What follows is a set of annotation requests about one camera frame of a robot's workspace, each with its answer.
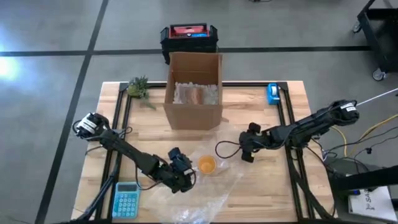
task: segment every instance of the yellow cable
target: yellow cable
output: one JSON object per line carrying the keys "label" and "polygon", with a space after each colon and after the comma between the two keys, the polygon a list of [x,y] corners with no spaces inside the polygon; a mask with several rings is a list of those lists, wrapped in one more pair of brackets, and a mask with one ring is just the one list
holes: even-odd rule
{"label": "yellow cable", "polygon": [[[370,127],[368,130],[365,131],[365,133],[363,133],[363,135],[360,137],[360,139],[362,139],[363,137],[365,137],[367,134],[369,134],[371,131],[375,130],[376,128],[382,126],[383,124],[386,124],[387,122],[389,122],[390,120],[394,119],[398,117],[398,114],[395,114],[394,116],[391,116],[390,118],[388,118],[387,120],[381,121],[380,123],[375,124],[374,126]],[[349,157],[352,156],[357,148],[358,144],[354,145],[353,150],[347,155],[346,151],[344,151],[344,156],[345,157]]]}
{"label": "yellow cable", "polygon": [[334,127],[334,126],[332,126],[331,128],[333,128],[338,133],[340,133],[341,137],[343,138],[343,140],[344,140],[344,155],[345,155],[346,151],[347,151],[347,139],[346,139],[346,136],[344,135],[344,133],[342,131],[340,131],[340,129],[338,129],[338,128]]}

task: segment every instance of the black and red toolbox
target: black and red toolbox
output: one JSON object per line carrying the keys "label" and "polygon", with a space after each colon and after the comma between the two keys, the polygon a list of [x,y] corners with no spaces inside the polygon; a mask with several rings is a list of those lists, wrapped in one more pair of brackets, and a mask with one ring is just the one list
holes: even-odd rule
{"label": "black and red toolbox", "polygon": [[169,52],[217,52],[217,29],[205,23],[175,24],[160,32],[160,43],[166,64]]}

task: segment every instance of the cart wheel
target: cart wheel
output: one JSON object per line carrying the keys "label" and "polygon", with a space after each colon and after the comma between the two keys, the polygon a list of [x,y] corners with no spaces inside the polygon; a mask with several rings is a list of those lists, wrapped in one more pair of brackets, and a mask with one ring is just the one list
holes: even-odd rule
{"label": "cart wheel", "polygon": [[382,72],[380,68],[378,68],[376,71],[373,72],[373,79],[376,81],[381,81],[383,79],[387,78],[387,73]]}
{"label": "cart wheel", "polygon": [[353,26],[354,34],[356,34],[357,32],[361,31],[361,29],[362,29],[361,24],[358,21],[356,21],[354,26]]}

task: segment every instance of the gray concrete floor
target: gray concrete floor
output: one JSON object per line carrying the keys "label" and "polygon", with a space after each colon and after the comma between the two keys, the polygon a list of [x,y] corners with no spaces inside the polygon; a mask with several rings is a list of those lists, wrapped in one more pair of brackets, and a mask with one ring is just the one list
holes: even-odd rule
{"label": "gray concrete floor", "polygon": [[[396,0],[390,1],[395,7]],[[351,27],[363,0],[110,0],[96,50],[159,49],[159,32],[174,23],[207,22],[219,30],[220,47],[318,47],[366,45]],[[0,52],[86,50],[101,1],[0,1]],[[385,7],[385,1],[375,6]],[[0,223],[33,223],[84,56],[0,57]],[[372,52],[280,52],[225,54],[224,80],[303,80],[316,111],[337,99],[366,100],[398,86],[391,75],[375,82]],[[166,80],[161,55],[93,56],[75,119],[94,111],[105,81],[147,75]],[[361,119],[341,128],[355,141],[368,127],[397,113],[394,95],[359,107]],[[398,125],[398,120],[381,128]],[[374,142],[395,136],[392,132]],[[324,148],[342,143],[330,131]],[[374,142],[364,143],[360,148]],[[396,165],[397,141],[358,159],[376,167]],[[46,223],[70,218],[86,143],[69,136]],[[336,169],[345,169],[344,165]],[[397,196],[398,190],[392,189]],[[343,218],[350,219],[344,208]]]}

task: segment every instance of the calculator display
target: calculator display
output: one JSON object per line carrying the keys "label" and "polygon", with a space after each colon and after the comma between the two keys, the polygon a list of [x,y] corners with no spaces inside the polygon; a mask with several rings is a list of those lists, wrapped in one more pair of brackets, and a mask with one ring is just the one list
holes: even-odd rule
{"label": "calculator display", "polygon": [[130,191],[136,191],[136,190],[137,190],[137,185],[135,185],[135,184],[128,184],[128,185],[119,184],[119,186],[118,186],[118,191],[121,191],[121,192],[130,192]]}

